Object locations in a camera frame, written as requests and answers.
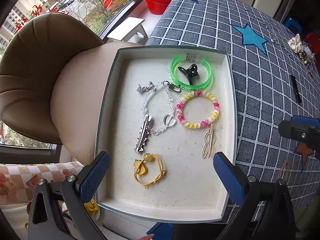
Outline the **black claw hair clip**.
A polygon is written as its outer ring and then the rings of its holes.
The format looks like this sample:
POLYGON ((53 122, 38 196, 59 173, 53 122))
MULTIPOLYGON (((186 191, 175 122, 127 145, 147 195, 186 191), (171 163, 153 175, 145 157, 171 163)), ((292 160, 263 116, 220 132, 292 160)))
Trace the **black claw hair clip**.
POLYGON ((178 70, 187 78, 189 85, 194 85, 194 79, 199 78, 198 66, 197 64, 191 64, 187 69, 181 66, 178 66, 178 70))

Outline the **blue plastic stool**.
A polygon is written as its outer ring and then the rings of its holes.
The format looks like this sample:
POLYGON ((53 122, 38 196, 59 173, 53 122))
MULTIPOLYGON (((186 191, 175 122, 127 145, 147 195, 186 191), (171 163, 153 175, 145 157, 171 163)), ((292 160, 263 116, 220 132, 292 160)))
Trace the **blue plastic stool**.
POLYGON ((295 35, 302 33, 302 28, 301 28, 300 24, 296 20, 294 20, 290 17, 286 18, 283 25, 285 25, 285 27, 287 27, 295 35))

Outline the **red plastic chair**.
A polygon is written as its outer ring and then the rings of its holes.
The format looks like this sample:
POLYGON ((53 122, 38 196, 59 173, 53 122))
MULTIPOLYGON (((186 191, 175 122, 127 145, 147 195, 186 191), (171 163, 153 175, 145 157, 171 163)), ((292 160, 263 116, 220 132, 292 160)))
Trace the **red plastic chair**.
POLYGON ((319 35, 317 35, 316 33, 308 33, 304 37, 304 41, 308 43, 313 50, 319 49, 319 35))

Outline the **grey checked star tablecloth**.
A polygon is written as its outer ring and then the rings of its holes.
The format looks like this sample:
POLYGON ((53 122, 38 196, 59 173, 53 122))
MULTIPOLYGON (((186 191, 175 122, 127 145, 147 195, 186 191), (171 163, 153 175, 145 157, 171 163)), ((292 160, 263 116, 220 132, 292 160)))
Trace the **grey checked star tablecloth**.
POLYGON ((287 181, 295 209, 319 187, 319 161, 303 161, 295 141, 278 124, 294 115, 319 117, 319 74, 308 73, 287 45, 289 30, 237 0, 172 0, 149 45, 183 45, 225 51, 232 65, 238 121, 236 164, 260 181, 287 181), (299 105, 291 86, 296 78, 299 105))

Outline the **small silver clip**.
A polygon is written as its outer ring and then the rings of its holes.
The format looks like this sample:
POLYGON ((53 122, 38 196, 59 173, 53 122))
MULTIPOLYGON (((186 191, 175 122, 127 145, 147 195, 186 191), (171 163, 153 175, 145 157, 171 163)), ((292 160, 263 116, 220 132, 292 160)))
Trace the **small silver clip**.
POLYGON ((186 56, 185 56, 185 61, 188 61, 188 62, 196 62, 198 61, 198 57, 196 54, 189 54, 187 53, 186 56))

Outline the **black scalloped snap hair clip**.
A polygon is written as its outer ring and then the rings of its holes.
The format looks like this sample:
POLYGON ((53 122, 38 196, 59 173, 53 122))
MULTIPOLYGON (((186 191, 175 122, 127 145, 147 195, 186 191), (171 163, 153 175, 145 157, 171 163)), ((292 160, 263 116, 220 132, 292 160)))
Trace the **black scalloped snap hair clip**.
POLYGON ((296 78, 293 75, 290 75, 290 80, 291 80, 291 86, 293 88, 296 101, 300 105, 302 103, 302 99, 298 90, 296 78))

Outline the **checked patterned cushion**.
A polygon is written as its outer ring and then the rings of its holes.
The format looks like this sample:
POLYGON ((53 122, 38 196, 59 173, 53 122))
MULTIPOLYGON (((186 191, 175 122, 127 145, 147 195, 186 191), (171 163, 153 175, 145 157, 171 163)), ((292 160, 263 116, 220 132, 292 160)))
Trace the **checked patterned cushion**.
POLYGON ((22 204, 32 201, 40 179, 49 183, 63 181, 70 175, 78 175, 84 166, 78 161, 40 165, 1 165, 0 203, 22 204))

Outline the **silver zigzag hair clip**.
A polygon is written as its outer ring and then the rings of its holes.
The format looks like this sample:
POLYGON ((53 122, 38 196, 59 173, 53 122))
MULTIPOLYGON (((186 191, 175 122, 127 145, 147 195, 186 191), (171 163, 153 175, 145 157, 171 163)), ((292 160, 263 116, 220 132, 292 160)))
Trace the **silver zigzag hair clip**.
POLYGON ((144 151, 145 143, 148 139, 149 133, 149 123, 152 120, 152 116, 149 114, 144 115, 143 124, 141 126, 139 136, 137 138, 137 143, 135 145, 134 151, 140 154, 144 151))

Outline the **white green-edged tray box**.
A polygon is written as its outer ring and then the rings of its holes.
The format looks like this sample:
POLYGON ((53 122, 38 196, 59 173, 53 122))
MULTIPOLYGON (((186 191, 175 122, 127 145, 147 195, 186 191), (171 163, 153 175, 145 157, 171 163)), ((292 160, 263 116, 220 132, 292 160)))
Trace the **white green-edged tray box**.
POLYGON ((208 127, 189 129, 180 123, 159 135, 150 134, 144 152, 160 156, 164 177, 155 161, 147 163, 148 172, 135 176, 134 162, 142 154, 134 151, 143 124, 144 95, 139 86, 169 81, 173 58, 186 54, 205 58, 213 70, 207 88, 219 102, 220 114, 214 122, 215 150, 229 161, 236 156, 236 99, 231 64, 219 50, 189 46, 142 46, 117 51, 101 104, 95 150, 111 156, 111 166, 97 190, 98 204, 110 211, 140 219, 167 223, 202 223, 220 220, 227 205, 227 191, 213 168, 211 158, 202 159, 204 135, 208 127))

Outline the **beige cutout hair clip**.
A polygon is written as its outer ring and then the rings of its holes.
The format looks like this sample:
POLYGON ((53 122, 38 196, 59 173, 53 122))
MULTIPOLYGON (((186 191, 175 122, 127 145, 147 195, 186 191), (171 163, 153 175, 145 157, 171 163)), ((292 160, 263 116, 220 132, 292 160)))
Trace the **beige cutout hair clip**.
POLYGON ((216 142, 216 136, 215 136, 214 124, 211 124, 209 131, 204 136, 204 146, 202 149, 202 159, 214 157, 215 142, 216 142))

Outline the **green translucent bangle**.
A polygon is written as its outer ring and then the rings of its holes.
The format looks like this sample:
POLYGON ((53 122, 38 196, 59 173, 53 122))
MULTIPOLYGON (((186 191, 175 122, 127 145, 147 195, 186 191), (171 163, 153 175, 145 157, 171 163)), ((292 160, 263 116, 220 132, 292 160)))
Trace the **green translucent bangle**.
POLYGON ((210 63, 205 58, 199 59, 198 57, 193 57, 191 54, 187 54, 185 56, 185 62, 190 62, 191 65, 188 68, 184 68, 180 65, 182 62, 182 56, 177 55, 170 63, 169 74, 175 85, 183 90, 189 91, 202 90, 210 85, 213 78, 213 70, 210 63), (193 78, 200 77, 198 71, 199 64, 201 64, 207 71, 207 77, 202 83, 197 85, 195 84, 193 78), (184 77, 187 78, 187 83, 182 82, 177 77, 176 70, 178 70, 181 74, 183 74, 184 77))

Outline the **white small stool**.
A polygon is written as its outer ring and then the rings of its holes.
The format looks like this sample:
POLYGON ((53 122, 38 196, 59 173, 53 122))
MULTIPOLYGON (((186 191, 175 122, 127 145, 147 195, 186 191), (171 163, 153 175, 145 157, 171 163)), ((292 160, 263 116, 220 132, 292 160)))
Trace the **white small stool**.
POLYGON ((144 21, 142 18, 128 17, 111 31, 107 38, 114 41, 129 42, 131 38, 137 35, 135 43, 144 45, 148 40, 148 35, 142 25, 144 21))

